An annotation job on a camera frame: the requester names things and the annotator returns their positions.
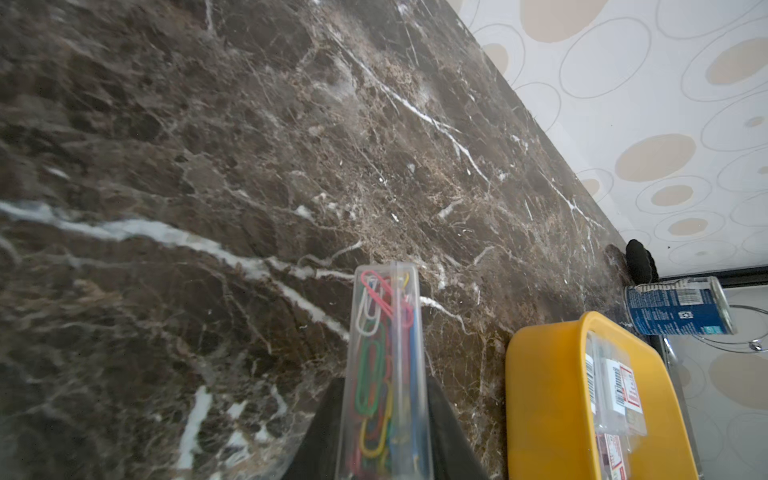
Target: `tin can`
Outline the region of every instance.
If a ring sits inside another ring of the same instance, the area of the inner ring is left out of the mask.
[[[715,276],[645,283],[624,289],[632,323],[645,335],[733,335],[728,302]]]

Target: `barcode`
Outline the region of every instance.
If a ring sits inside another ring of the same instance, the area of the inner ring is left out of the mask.
[[[704,303],[701,299],[701,290],[694,288],[678,289],[677,302],[680,305],[701,305]]]
[[[613,367],[614,369],[614,396],[616,397],[616,403],[618,403],[621,406],[624,406],[624,388],[622,387],[623,383],[621,381],[621,371],[619,371],[618,367]]]
[[[594,405],[594,364],[587,360],[587,387],[589,387],[589,399]]]

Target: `white wall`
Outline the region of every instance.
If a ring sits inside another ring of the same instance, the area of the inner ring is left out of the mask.
[[[449,3],[661,276],[768,264],[768,2]]]
[[[729,304],[768,310],[768,286],[727,289],[726,296]],[[732,314],[738,334],[710,338],[739,342],[768,332],[768,316],[739,309]],[[768,353],[725,353],[692,336],[671,337],[670,343],[682,362],[678,375],[705,480],[768,479]]]

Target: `yellow plastic tray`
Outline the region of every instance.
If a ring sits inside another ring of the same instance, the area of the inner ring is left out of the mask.
[[[630,455],[632,480],[697,480],[672,382],[658,353],[597,312],[528,326],[507,349],[507,441],[512,480],[599,480],[584,348],[593,331],[632,362],[648,436]]]

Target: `marble surface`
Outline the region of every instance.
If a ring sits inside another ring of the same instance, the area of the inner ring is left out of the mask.
[[[519,328],[620,323],[624,244],[446,2],[0,6],[5,478],[277,478],[351,277],[421,274],[429,372],[506,476]]]

